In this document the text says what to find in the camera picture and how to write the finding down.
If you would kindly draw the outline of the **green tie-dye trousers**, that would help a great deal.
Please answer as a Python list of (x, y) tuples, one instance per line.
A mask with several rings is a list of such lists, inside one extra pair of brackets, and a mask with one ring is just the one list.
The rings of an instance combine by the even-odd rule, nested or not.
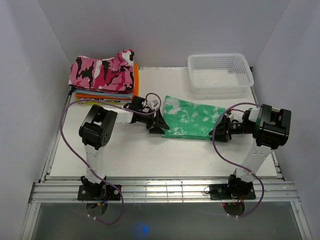
[(163, 118), (169, 126), (164, 138), (209, 140), (218, 118), (226, 109), (166, 96), (163, 106)]

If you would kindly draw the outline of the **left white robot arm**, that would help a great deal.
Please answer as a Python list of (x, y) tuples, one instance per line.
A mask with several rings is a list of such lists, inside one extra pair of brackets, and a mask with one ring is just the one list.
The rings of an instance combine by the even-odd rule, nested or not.
[(109, 143), (116, 124), (143, 123), (151, 134), (163, 135), (170, 127), (159, 109), (159, 100), (147, 100), (134, 96), (121, 109), (106, 109), (93, 105), (79, 128), (79, 136), (84, 144), (88, 167), (81, 182), (88, 193), (100, 200), (106, 195), (104, 180), (104, 147)]

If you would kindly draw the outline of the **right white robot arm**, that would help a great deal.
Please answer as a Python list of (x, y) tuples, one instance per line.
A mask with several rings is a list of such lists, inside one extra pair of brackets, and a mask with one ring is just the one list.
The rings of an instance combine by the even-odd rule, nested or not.
[(228, 177), (226, 184), (209, 186), (211, 200), (254, 200), (253, 182), (265, 159), (278, 147), (284, 146), (290, 135), (292, 112), (263, 104), (244, 111), (242, 120), (231, 118), (233, 107), (215, 124), (209, 136), (213, 143), (227, 143), (234, 135), (251, 135), (252, 146), (241, 164)]

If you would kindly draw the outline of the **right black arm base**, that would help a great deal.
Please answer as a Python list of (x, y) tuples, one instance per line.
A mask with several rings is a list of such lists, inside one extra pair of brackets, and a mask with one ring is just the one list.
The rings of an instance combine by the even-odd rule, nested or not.
[(255, 200), (256, 194), (252, 188), (249, 192), (236, 190), (228, 184), (211, 184), (204, 188), (203, 192), (210, 196), (211, 200)]

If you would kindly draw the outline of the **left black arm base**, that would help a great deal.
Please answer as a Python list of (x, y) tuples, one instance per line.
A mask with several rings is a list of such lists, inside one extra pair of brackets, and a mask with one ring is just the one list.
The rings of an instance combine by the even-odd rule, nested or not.
[(115, 189), (110, 185), (99, 187), (98, 190), (90, 189), (84, 185), (81, 185), (78, 189), (77, 200), (78, 201), (119, 201), (121, 199), (120, 190), (121, 185), (116, 185)]

